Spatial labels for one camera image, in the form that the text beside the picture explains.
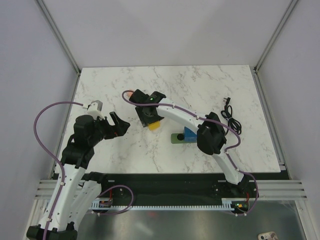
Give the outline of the yellow cube socket adapter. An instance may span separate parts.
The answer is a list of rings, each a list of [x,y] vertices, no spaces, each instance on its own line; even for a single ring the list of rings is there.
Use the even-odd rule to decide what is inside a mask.
[[[150,131],[155,131],[155,130],[157,130],[160,126],[161,126],[160,121],[156,121],[156,122],[153,122],[153,123],[148,124],[148,129],[149,129]]]

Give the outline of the pink plug adapter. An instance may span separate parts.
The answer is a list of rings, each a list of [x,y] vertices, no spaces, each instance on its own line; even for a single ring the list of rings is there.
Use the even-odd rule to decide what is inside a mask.
[[[134,92],[130,90],[130,91],[128,91],[126,94],[127,94],[127,96],[130,98],[133,93],[134,93]]]

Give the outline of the green power strip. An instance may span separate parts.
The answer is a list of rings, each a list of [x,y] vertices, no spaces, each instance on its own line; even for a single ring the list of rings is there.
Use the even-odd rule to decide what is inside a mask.
[[[195,144],[197,142],[196,137],[187,138],[185,140],[185,135],[183,133],[172,133],[170,136],[170,142],[172,144]]]

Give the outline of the blue cube socket adapter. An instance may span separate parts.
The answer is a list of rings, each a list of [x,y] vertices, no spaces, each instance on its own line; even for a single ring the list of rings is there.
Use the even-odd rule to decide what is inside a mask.
[[[187,127],[184,127],[183,130],[183,139],[187,143],[196,143],[197,142],[197,134],[194,133],[192,130],[190,130]]]

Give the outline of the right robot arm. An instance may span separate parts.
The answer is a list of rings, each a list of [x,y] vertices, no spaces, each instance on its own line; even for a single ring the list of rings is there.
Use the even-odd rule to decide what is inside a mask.
[[[137,89],[129,97],[128,103],[135,105],[135,110],[144,127],[168,118],[183,125],[196,134],[198,149],[213,156],[221,168],[229,191],[235,197],[246,191],[250,178],[233,161],[230,150],[241,143],[240,136],[226,124],[221,123],[214,112],[203,114],[176,104],[163,93],[153,92],[148,95]]]

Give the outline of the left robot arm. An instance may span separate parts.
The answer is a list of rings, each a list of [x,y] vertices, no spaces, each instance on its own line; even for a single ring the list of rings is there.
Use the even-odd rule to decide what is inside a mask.
[[[61,172],[48,207],[35,226],[30,226],[26,236],[30,240],[75,240],[79,225],[92,202],[110,191],[104,181],[104,173],[93,172],[85,179],[79,194],[76,190],[89,162],[94,155],[94,147],[102,140],[122,137],[127,133],[130,123],[120,119],[115,112],[110,116],[114,122],[109,124],[99,112],[81,115],[73,125],[74,133],[62,152]]]

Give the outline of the smartphone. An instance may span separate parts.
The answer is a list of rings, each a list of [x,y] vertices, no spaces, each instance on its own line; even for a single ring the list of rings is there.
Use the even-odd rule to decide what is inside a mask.
[[[264,233],[260,233],[257,236],[258,240],[278,240],[278,236],[274,231],[269,231],[269,232],[264,232]]]

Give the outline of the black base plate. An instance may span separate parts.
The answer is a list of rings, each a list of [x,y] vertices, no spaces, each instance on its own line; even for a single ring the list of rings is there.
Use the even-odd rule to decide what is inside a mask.
[[[82,179],[101,184],[103,197],[127,206],[135,204],[217,203],[221,199],[255,199],[257,187],[249,177],[245,192],[234,192],[221,173],[86,173]]]

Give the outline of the left aluminium frame post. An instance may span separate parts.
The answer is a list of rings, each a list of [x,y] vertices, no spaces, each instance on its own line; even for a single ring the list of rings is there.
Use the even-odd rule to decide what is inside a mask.
[[[77,63],[74,55],[72,54],[64,36],[62,35],[55,19],[53,18],[49,8],[47,7],[44,0],[35,0],[34,1],[37,7],[39,8],[41,14],[43,15],[45,21],[49,25],[54,37],[56,38],[58,44],[60,45],[62,51],[64,52],[65,56],[67,57],[69,63],[71,64],[73,70],[79,77],[81,75],[81,69],[79,64]]]

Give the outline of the aluminium frame post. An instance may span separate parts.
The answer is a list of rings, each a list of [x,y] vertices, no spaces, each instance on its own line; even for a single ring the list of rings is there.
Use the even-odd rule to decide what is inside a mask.
[[[284,27],[286,26],[287,22],[289,21],[291,15],[293,14],[295,8],[299,4],[300,0],[291,0],[286,7],[282,17],[280,18],[276,28],[274,29],[270,39],[268,40],[265,48],[262,51],[257,63],[252,68],[253,72],[257,74],[259,69],[262,67],[263,63],[265,62],[269,52],[273,48],[274,44],[276,43],[277,39],[279,38],[280,34],[282,33]]]
[[[81,69],[79,64],[77,63],[74,55],[72,54],[64,36],[62,35],[55,19],[53,18],[49,8],[47,7],[44,0],[35,0],[34,1],[37,7],[39,8],[41,14],[43,15],[45,21],[49,25],[54,37],[56,38],[58,44],[60,45],[62,51],[64,52],[65,56],[67,57],[69,63],[71,64],[73,70],[79,77],[81,75]]]

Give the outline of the right aluminium frame post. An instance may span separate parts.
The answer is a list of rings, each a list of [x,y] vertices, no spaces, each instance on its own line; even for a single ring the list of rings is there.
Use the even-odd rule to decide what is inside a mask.
[[[253,72],[257,74],[259,69],[262,67],[263,63],[265,62],[269,52],[273,48],[274,44],[276,43],[277,39],[279,38],[280,34],[282,33],[284,27],[286,26],[287,22],[289,21],[291,15],[293,14],[295,8],[299,4],[300,0],[291,0],[286,7],[282,17],[280,18],[276,28],[274,29],[270,39],[268,40],[265,48],[262,51],[257,63],[252,68]]]

